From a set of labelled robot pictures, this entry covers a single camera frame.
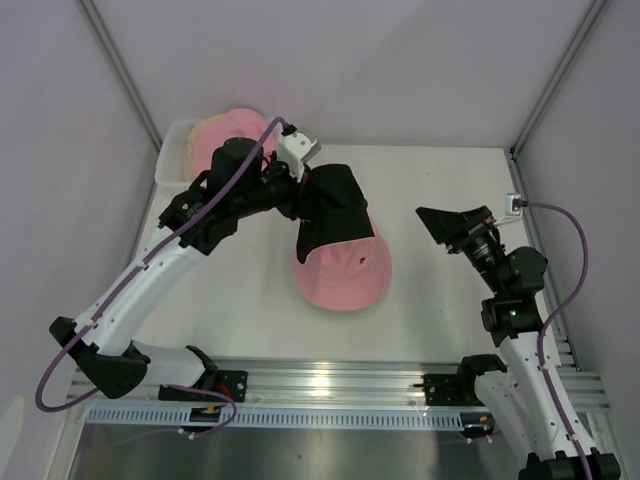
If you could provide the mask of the black bucket hat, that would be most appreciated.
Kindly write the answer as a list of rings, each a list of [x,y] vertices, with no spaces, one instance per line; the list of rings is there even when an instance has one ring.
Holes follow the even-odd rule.
[[[296,259],[301,264],[318,248],[374,236],[368,202],[345,164],[321,165],[309,172],[296,214]]]

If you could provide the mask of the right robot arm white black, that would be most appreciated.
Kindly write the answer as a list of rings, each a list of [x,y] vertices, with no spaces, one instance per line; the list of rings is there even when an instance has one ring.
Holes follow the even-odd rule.
[[[536,296],[547,259],[530,246],[507,251],[485,206],[466,212],[419,207],[416,213],[434,241],[465,255],[492,292],[481,319],[498,351],[463,358],[456,375],[443,382],[445,390],[489,410],[520,459],[519,478],[621,478],[618,460],[599,451],[545,350],[550,322],[542,319]]]

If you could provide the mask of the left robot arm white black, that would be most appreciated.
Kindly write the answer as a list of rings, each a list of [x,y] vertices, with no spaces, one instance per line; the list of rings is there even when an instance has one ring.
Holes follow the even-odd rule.
[[[198,401],[214,393],[218,368],[202,350],[155,347],[133,337],[176,283],[237,231],[240,219],[288,208],[300,197],[318,149],[300,131],[280,136],[270,157],[255,140],[225,141],[210,167],[171,200],[149,243],[110,290],[77,318],[52,323],[51,335],[96,392],[118,399],[151,385],[163,399],[187,393]]]

